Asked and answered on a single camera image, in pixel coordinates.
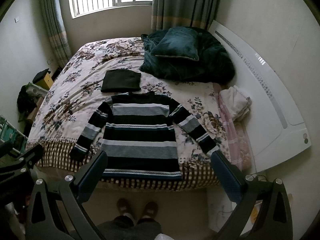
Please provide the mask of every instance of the metal screw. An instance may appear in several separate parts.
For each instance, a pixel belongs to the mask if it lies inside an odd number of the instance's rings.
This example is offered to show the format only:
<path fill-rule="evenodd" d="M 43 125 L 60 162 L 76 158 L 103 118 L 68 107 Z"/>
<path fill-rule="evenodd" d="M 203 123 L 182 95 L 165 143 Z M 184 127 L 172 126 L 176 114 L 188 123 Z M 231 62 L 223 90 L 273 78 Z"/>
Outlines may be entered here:
<path fill-rule="evenodd" d="M 281 185 L 283 182 L 282 182 L 282 180 L 281 179 L 276 179 L 276 184 L 279 184 L 279 185 Z"/>
<path fill-rule="evenodd" d="M 254 177 L 252 175 L 248 174 L 248 175 L 245 176 L 245 179 L 247 181 L 253 181 Z"/>
<path fill-rule="evenodd" d="M 72 181 L 72 179 L 73 179 L 73 176 L 72 176 L 72 175 L 67 175 L 67 176 L 64 178 L 65 181 Z"/>
<path fill-rule="evenodd" d="M 36 180 L 36 184 L 37 184 L 37 185 L 42 184 L 42 182 L 43 182 L 43 179 L 37 179 L 37 180 Z"/>

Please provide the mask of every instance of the floor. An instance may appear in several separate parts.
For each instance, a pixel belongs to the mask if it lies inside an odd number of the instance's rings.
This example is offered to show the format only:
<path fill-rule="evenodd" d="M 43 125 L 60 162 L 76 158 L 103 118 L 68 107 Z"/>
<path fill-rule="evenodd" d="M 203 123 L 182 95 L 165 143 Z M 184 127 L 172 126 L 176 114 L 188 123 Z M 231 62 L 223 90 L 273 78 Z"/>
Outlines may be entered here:
<path fill-rule="evenodd" d="M 98 225 L 118 216 L 116 202 L 123 197 L 131 204 L 136 217 L 139 217 L 148 201 L 155 201 L 159 206 L 156 221 L 161 224 L 163 233 L 175 240 L 205 240 L 212 236 L 213 231 L 208 228 L 205 189 L 134 193 L 96 188 L 90 200 L 83 206 L 95 225 Z M 62 203 L 58 205 L 68 230 L 72 230 L 73 226 L 70 220 L 67 220 Z"/>

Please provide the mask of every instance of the yellow box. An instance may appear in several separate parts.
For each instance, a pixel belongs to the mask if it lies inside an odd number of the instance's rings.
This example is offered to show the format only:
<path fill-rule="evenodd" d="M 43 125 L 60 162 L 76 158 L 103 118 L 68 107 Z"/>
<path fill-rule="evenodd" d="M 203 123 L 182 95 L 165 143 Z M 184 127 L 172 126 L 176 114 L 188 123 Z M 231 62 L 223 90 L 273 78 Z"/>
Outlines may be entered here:
<path fill-rule="evenodd" d="M 36 83 L 37 86 L 40 86 L 47 90 L 49 90 L 52 87 L 52 84 L 53 84 L 53 81 L 48 73 L 44 76 L 43 79 L 41 79 Z"/>

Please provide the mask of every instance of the gray pants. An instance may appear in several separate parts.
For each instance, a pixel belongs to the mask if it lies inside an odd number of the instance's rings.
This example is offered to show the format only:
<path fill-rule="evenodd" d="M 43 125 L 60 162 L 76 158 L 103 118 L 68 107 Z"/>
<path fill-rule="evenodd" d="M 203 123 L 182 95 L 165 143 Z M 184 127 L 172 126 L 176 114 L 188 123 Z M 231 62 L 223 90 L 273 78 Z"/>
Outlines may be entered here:
<path fill-rule="evenodd" d="M 160 224 L 151 218 L 140 219 L 134 226 L 132 220 L 126 216 L 118 216 L 97 228 L 106 240 L 154 240 L 162 233 Z M 70 235 L 74 239 L 80 239 L 75 231 Z"/>

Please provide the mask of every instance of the sweater sleeve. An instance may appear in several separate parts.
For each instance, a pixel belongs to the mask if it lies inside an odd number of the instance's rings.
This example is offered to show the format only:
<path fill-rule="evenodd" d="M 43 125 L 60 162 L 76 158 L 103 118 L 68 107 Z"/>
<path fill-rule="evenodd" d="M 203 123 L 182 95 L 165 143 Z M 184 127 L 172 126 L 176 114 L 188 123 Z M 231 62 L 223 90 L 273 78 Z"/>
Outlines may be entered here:
<path fill-rule="evenodd" d="M 85 155 L 89 152 L 90 145 L 94 138 L 101 131 L 101 128 L 106 125 L 108 116 L 112 113 L 112 99 L 103 102 L 98 109 L 94 111 L 87 125 L 79 136 L 76 145 L 69 153 L 71 159 L 82 161 Z"/>
<path fill-rule="evenodd" d="M 214 140 L 198 122 L 198 119 L 172 98 L 170 98 L 169 103 L 169 116 L 200 145 L 205 154 L 211 150 L 219 149 Z"/>

